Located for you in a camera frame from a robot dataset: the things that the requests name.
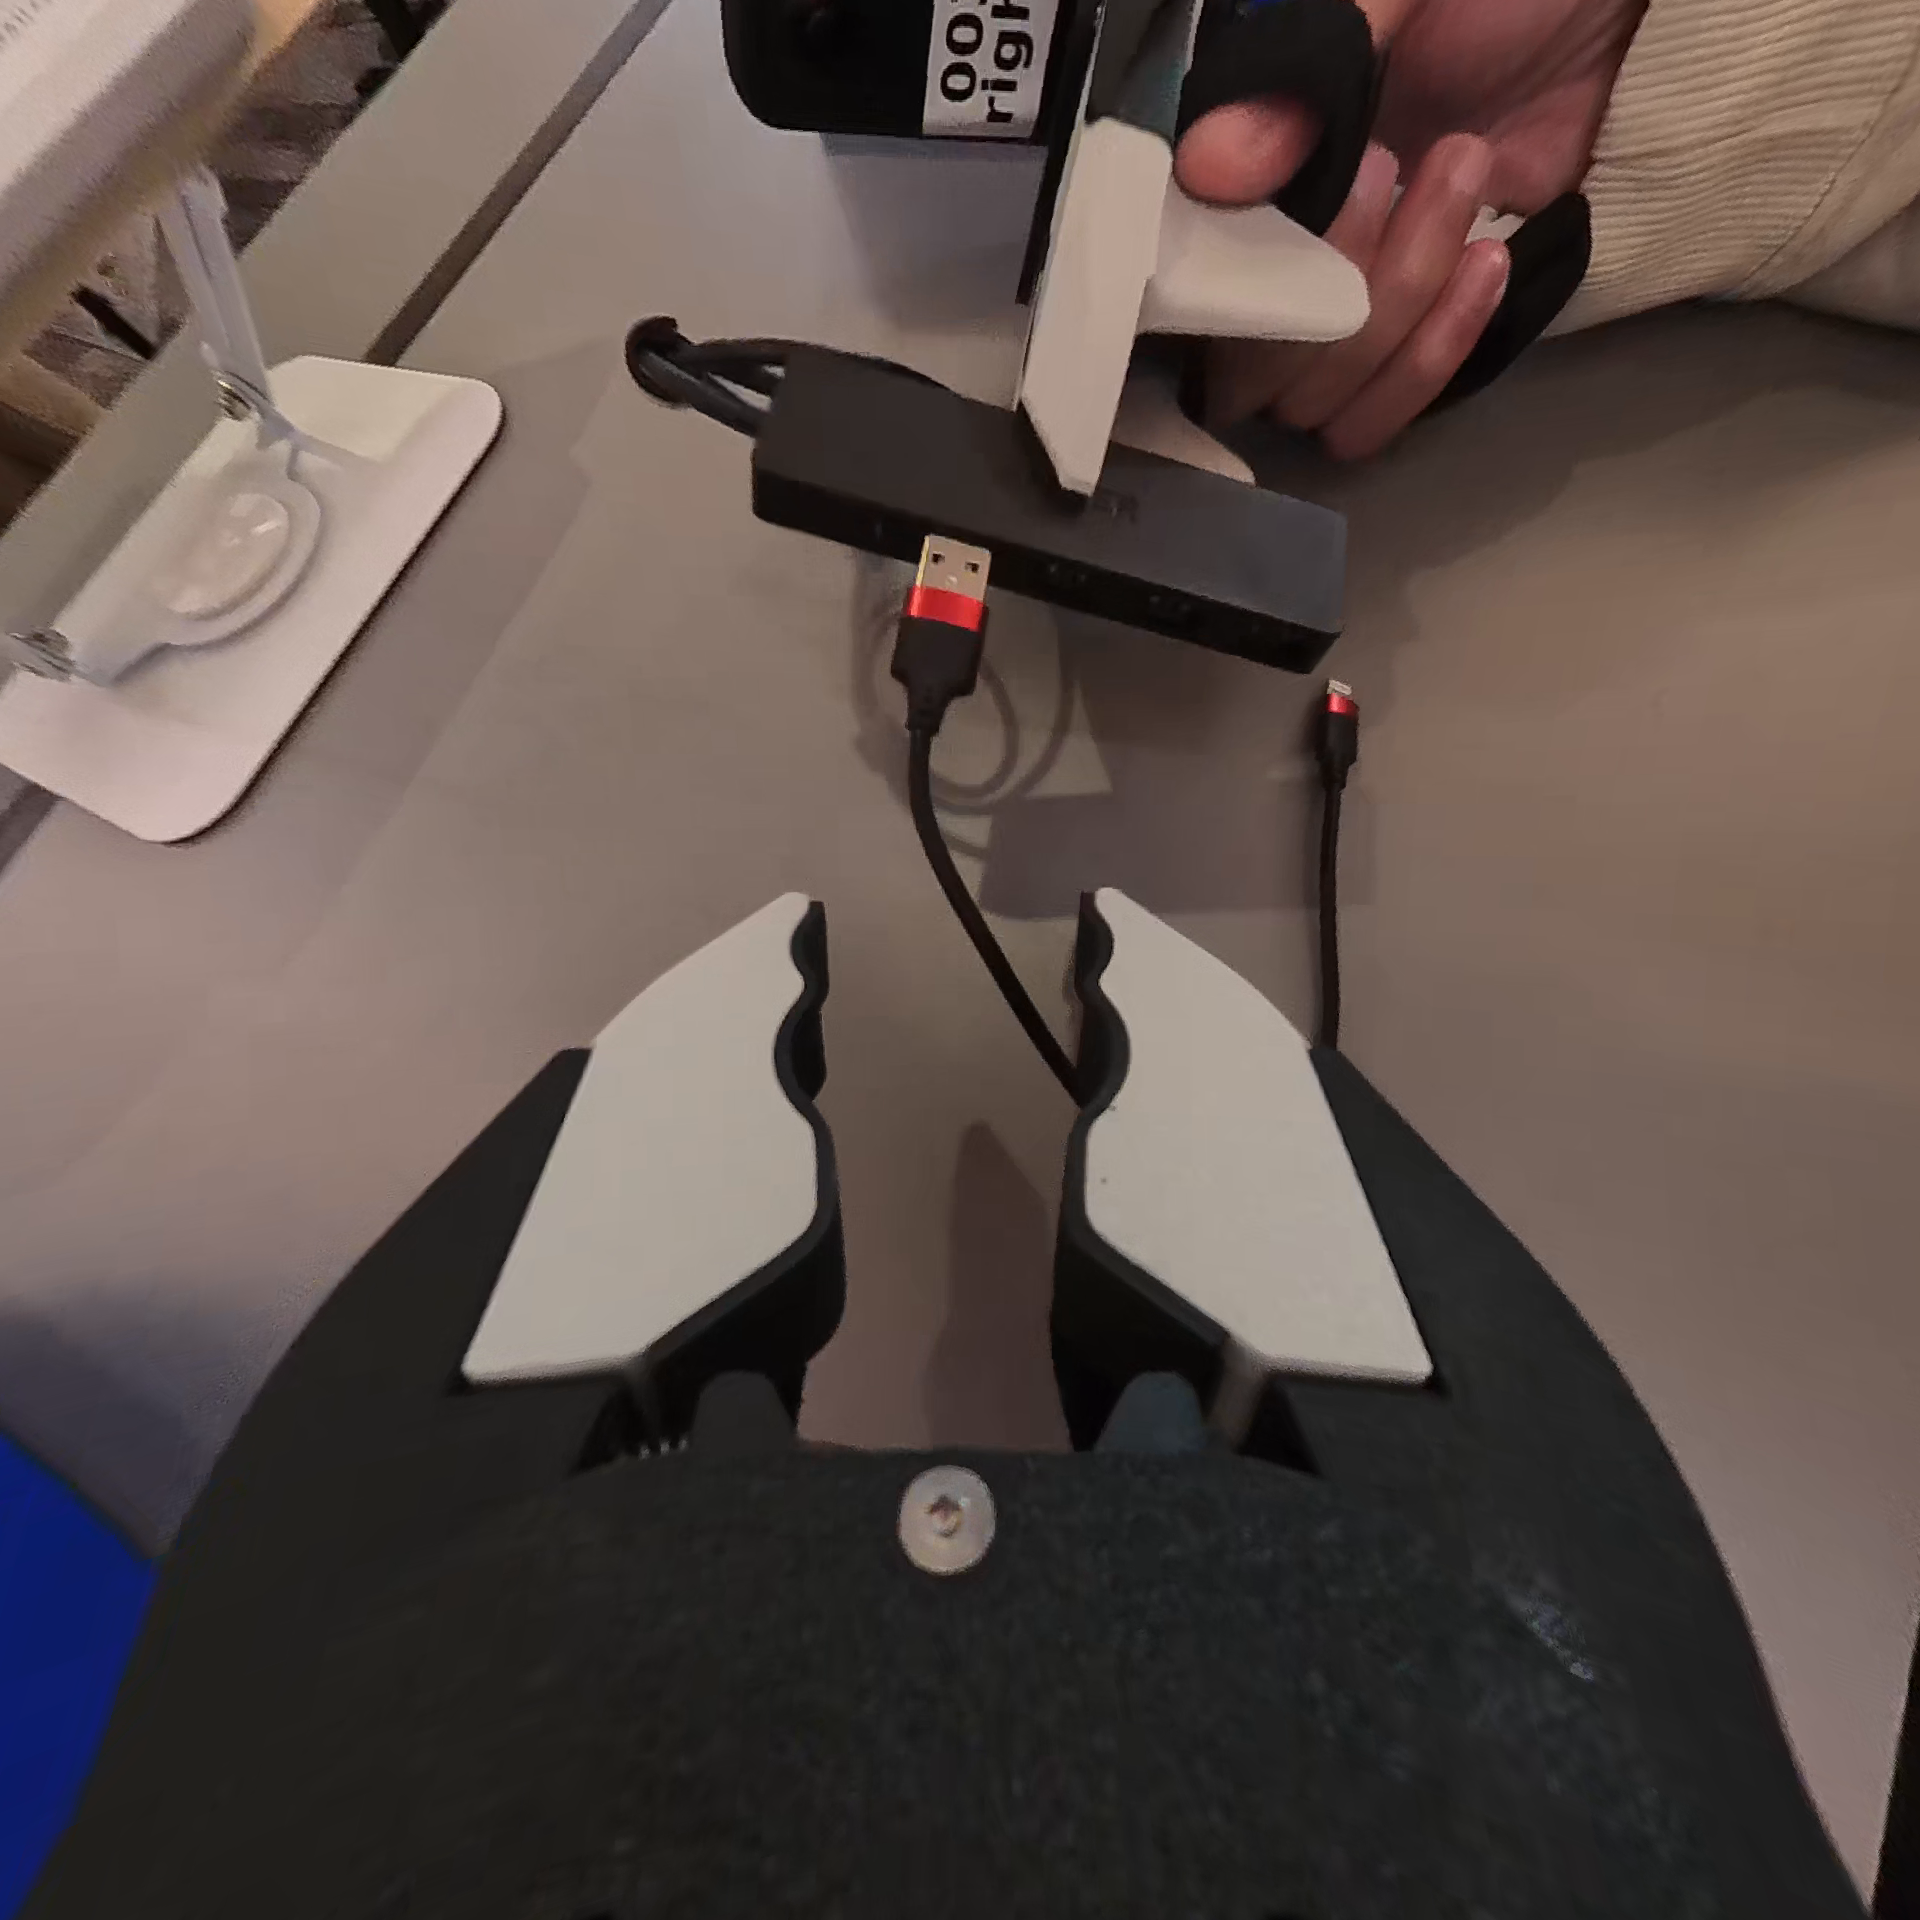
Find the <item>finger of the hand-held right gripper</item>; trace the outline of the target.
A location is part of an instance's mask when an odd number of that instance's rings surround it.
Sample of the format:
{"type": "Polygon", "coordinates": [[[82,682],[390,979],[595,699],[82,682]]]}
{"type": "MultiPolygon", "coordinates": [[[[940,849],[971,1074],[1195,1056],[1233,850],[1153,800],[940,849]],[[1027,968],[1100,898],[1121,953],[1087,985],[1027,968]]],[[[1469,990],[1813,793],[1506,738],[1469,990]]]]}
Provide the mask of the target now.
{"type": "Polygon", "coordinates": [[[1086,121],[1071,142],[1017,385],[1019,411],[1069,497],[1093,497],[1106,461],[1167,179],[1167,140],[1116,114],[1086,121]]]}

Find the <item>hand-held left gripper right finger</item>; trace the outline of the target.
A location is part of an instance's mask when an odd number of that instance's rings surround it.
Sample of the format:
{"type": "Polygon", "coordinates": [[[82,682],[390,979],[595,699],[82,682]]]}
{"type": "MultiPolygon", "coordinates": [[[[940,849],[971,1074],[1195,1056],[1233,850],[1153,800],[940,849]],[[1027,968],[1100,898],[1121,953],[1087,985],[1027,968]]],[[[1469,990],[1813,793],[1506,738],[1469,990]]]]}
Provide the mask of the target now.
{"type": "Polygon", "coordinates": [[[1047,1315],[1075,1449],[1175,1376],[1205,1434],[1285,1424],[1285,1382],[1435,1387],[1385,1233],[1305,1034],[1116,886],[1071,949],[1079,1113],[1047,1315]]]}

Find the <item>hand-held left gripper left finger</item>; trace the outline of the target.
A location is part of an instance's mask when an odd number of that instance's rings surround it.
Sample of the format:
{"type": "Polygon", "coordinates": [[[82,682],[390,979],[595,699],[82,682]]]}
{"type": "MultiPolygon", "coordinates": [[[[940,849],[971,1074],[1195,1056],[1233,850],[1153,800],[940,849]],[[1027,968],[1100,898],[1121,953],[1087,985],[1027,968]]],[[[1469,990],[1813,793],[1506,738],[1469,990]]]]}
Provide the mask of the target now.
{"type": "Polygon", "coordinates": [[[473,1387],[612,1380],[653,1444],[719,1376],[801,1416],[845,1307],[825,906],[783,893],[591,1040],[461,1361],[473,1387]]]}

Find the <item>person's right hand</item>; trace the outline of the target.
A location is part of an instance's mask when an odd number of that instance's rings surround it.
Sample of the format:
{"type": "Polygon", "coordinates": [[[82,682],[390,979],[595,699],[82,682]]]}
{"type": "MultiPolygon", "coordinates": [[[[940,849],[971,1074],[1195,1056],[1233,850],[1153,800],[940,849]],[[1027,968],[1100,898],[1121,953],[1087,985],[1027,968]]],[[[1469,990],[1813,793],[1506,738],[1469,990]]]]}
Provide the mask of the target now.
{"type": "Polygon", "coordinates": [[[1578,251],[1582,187],[1637,3],[1358,4],[1383,75],[1377,116],[1326,244],[1364,281],[1364,323],[1335,344],[1221,340],[1195,378],[1218,435],[1268,421],[1339,461],[1377,454],[1461,397],[1506,350],[1522,225],[1553,212],[1578,251]]]}

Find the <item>black usb hub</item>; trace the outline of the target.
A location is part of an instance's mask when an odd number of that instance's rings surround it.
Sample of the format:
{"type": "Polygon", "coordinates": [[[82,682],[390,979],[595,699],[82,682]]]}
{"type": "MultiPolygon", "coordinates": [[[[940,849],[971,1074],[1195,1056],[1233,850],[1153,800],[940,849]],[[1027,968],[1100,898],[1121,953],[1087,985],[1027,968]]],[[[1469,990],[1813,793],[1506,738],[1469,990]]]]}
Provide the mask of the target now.
{"type": "Polygon", "coordinates": [[[951,538],[990,554],[1001,593],[1289,675],[1346,627],[1339,514],[1130,446],[1076,497],[1019,413],[844,352],[789,358],[751,446],[751,512],[899,562],[951,538]]]}

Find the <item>white board stand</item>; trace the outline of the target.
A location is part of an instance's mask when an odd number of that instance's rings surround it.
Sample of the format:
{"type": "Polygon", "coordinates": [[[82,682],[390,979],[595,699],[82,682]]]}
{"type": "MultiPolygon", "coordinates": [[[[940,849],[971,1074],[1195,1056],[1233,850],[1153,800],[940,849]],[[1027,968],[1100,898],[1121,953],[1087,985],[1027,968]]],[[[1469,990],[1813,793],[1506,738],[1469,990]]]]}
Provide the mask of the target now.
{"type": "Polygon", "coordinates": [[[221,413],[60,613],[4,630],[3,763],[177,846],[266,772],[506,411],[460,374],[269,369],[209,170],[174,187],[161,233],[221,413]]]}

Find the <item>blue plastic bin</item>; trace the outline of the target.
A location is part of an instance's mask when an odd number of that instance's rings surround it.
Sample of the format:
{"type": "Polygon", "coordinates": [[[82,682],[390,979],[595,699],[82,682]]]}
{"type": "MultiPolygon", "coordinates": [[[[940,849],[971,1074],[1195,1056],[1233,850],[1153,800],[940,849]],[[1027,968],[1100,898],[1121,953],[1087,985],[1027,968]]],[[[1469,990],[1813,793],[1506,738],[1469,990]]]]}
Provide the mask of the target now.
{"type": "Polygon", "coordinates": [[[3,1436],[3,1916],[67,1830],[154,1595],[155,1563],[3,1436]]]}

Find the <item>person's right forearm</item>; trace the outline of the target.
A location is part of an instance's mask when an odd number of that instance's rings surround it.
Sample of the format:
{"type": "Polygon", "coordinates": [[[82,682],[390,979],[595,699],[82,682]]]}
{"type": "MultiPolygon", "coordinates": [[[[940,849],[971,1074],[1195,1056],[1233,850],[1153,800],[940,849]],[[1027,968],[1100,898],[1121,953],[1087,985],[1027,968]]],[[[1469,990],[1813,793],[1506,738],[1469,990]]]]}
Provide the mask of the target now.
{"type": "Polygon", "coordinates": [[[1590,265],[1549,339],[1771,299],[1915,331],[1917,4],[1649,4],[1580,190],[1590,265]]]}

